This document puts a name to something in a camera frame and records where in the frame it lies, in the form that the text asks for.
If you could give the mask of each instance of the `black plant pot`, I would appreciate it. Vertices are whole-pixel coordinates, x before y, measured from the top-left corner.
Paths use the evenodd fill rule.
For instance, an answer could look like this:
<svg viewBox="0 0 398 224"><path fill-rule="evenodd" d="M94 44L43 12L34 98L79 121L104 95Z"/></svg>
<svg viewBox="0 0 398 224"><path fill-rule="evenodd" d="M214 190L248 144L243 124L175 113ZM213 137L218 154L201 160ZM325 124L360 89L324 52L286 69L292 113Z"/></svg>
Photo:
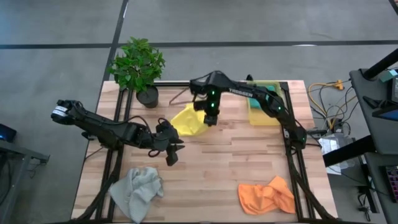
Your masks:
<svg viewBox="0 0 398 224"><path fill-rule="evenodd" d="M146 108L155 108L159 102L159 92L155 86L147 86L147 91L136 93L136 97Z"/></svg>

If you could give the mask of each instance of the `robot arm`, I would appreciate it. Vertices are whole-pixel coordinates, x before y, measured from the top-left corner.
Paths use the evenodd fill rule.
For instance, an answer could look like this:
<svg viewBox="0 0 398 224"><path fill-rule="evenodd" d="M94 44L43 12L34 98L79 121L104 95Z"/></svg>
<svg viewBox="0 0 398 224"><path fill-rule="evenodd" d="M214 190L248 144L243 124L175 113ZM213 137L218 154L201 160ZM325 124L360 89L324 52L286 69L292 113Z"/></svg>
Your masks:
<svg viewBox="0 0 398 224"><path fill-rule="evenodd" d="M64 125L75 125L85 130L82 135L86 138L94 135L98 141L108 149L117 149L123 144L138 147L140 149L151 149L159 152L167 151L167 165L172 166L178 161L177 150L184 146L178 138L175 128L165 119L156 126L156 133L151 133L148 126L128 121L115 122L98 114L84 109L79 101L58 100L57 106L51 114L54 122Z"/></svg>
<svg viewBox="0 0 398 224"><path fill-rule="evenodd" d="M206 95L205 100L193 103L195 110L205 110L205 124L209 126L217 124L221 94L222 92L231 92L256 99L261 109L271 118L276 118L287 130L291 145L296 149L305 148L307 134L304 128L296 125L293 117L288 114L283 99L276 92L263 86L232 81L221 71L211 72L202 78L205 77L207 77L205 81L193 79L189 84L194 99L197 95Z"/></svg>

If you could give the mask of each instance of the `potted plant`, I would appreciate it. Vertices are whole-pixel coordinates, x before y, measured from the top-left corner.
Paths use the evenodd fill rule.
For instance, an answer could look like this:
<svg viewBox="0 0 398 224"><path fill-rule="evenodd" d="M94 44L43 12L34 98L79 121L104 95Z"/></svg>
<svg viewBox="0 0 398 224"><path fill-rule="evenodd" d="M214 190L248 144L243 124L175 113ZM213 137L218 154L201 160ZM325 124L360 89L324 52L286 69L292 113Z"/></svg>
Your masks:
<svg viewBox="0 0 398 224"><path fill-rule="evenodd" d="M147 39L135 39L122 46L124 55L117 54L111 62L109 72L114 75L121 89L135 90L137 99L147 108L158 104L159 92L154 79L160 78L165 67L163 54L151 47Z"/></svg>

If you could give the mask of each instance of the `yellow cloth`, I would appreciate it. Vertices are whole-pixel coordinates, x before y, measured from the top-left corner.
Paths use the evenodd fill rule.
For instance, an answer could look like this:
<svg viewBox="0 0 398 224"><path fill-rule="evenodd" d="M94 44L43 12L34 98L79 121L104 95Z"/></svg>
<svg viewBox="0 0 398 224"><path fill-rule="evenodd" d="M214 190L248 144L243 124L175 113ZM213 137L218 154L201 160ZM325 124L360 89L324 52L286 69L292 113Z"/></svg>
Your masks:
<svg viewBox="0 0 398 224"><path fill-rule="evenodd" d="M204 119L205 111L195 111L193 103L189 103L170 122L179 136L194 136L208 129Z"/></svg>
<svg viewBox="0 0 398 224"><path fill-rule="evenodd" d="M239 201L244 212L260 215L276 208L287 213L295 213L294 196L286 181L276 176L267 186L239 184Z"/></svg>

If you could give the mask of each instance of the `electronic device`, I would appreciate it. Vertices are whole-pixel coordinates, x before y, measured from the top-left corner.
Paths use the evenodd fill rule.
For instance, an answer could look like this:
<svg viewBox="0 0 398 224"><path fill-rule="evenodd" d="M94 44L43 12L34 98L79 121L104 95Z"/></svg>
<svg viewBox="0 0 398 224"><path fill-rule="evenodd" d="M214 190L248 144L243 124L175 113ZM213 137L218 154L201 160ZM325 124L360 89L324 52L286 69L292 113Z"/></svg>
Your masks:
<svg viewBox="0 0 398 224"><path fill-rule="evenodd" d="M388 106L373 112L372 116L375 118L388 119L391 121L398 121L398 105Z"/></svg>
<svg viewBox="0 0 398 224"><path fill-rule="evenodd" d="M0 141L13 142L17 131L0 124Z"/></svg>
<svg viewBox="0 0 398 224"><path fill-rule="evenodd" d="M387 99L398 103L398 77L394 77L389 81Z"/></svg>
<svg viewBox="0 0 398 224"><path fill-rule="evenodd" d="M385 181L393 202L398 202L398 165L382 166L382 172L385 175Z"/></svg>

